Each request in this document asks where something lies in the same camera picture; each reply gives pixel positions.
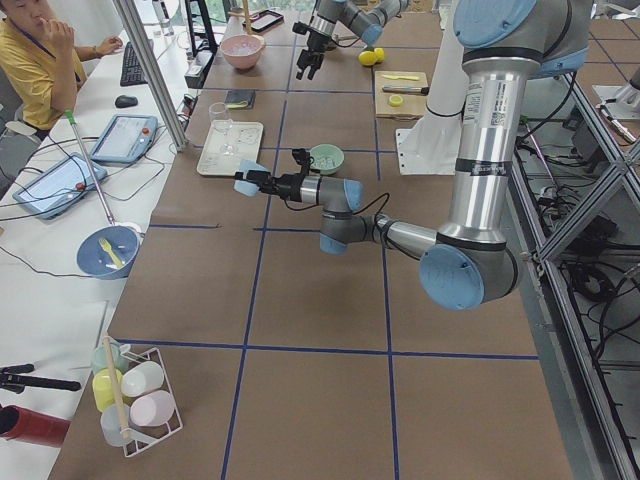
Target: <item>hand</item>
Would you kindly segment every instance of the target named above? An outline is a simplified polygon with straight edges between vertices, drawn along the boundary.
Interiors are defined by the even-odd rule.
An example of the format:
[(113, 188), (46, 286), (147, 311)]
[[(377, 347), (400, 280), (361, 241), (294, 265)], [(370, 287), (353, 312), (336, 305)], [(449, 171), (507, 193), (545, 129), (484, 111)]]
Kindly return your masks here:
[(73, 50), (75, 31), (73, 27), (59, 20), (42, 19), (45, 38), (51, 42), (57, 55), (71, 53)]
[(101, 55), (109, 55), (117, 49), (122, 48), (122, 40), (116, 35), (105, 38), (100, 45), (96, 47), (96, 51)]

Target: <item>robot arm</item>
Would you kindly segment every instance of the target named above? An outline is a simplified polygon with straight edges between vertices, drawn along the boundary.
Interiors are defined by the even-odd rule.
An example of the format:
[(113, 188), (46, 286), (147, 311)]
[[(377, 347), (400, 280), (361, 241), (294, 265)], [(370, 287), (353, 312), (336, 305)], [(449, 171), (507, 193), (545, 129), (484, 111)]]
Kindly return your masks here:
[(337, 22), (344, 24), (368, 46), (373, 46), (382, 35), (382, 27), (406, 10), (408, 5), (409, 0), (383, 0), (371, 11), (363, 12), (351, 0), (317, 0), (309, 25), (296, 22), (293, 26), (297, 34), (309, 33), (307, 49), (302, 50), (298, 57), (296, 78), (301, 80), (309, 67), (307, 78), (313, 79), (322, 66)]
[[(460, 1), (454, 32), (465, 47), (462, 67), (469, 87), (449, 219), (437, 231), (382, 214), (358, 216), (359, 182), (310, 177), (307, 160), (299, 162), (299, 177), (293, 176), (296, 191), (278, 191), (286, 191), (294, 201), (323, 205), (321, 247), (328, 253), (368, 240), (419, 259), (424, 289), (445, 308), (475, 308), (507, 295), (517, 286), (521, 268), (507, 248), (500, 219), (525, 85), (530, 78), (580, 68), (587, 53), (591, 4)], [(252, 181), (252, 175), (239, 173), (237, 179)], [(261, 175), (267, 184), (290, 180)]]

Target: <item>blue tablet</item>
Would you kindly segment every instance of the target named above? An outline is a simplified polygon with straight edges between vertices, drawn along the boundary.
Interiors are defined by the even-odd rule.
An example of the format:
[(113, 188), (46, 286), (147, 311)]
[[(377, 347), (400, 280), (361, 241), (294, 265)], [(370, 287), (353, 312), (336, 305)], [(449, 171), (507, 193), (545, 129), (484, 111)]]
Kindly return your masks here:
[(89, 155), (94, 162), (133, 163), (149, 149), (157, 130), (156, 117), (114, 115)]
[[(94, 163), (93, 168), (98, 180), (107, 175), (100, 165)], [(72, 153), (15, 192), (13, 198), (34, 215), (49, 219), (64, 212), (93, 188), (89, 165), (79, 153)]]

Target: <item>green bowl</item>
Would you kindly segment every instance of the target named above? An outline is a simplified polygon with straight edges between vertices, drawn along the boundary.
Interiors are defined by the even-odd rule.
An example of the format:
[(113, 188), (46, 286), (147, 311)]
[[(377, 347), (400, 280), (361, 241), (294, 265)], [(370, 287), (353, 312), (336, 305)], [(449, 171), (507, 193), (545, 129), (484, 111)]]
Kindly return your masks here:
[(335, 145), (323, 143), (310, 151), (311, 171), (320, 175), (332, 175), (340, 170), (344, 163), (344, 152)]

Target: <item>man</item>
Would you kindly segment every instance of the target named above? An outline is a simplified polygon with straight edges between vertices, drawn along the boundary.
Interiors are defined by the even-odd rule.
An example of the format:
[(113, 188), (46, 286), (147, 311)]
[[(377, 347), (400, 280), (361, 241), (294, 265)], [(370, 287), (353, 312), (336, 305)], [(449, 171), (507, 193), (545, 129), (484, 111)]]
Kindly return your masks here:
[(116, 36), (76, 47), (74, 30), (56, 20), (47, 0), (0, 0), (0, 67), (24, 102), (23, 120), (46, 137), (65, 110), (73, 110), (87, 76), (83, 61), (122, 46)]

